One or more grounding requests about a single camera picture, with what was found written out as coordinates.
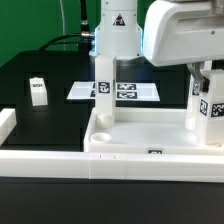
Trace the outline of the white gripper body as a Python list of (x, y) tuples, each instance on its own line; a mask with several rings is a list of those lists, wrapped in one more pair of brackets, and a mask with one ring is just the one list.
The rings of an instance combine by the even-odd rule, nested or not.
[(143, 54), (155, 66), (224, 59), (224, 14), (211, 1), (156, 0), (146, 14)]

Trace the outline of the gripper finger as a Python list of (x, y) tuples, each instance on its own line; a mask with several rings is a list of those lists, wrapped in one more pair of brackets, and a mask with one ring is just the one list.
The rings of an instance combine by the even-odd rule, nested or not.
[(193, 95), (198, 95), (200, 92), (207, 93), (209, 91), (210, 80), (202, 74), (202, 69), (205, 67), (204, 62), (188, 63), (187, 68), (193, 76)]

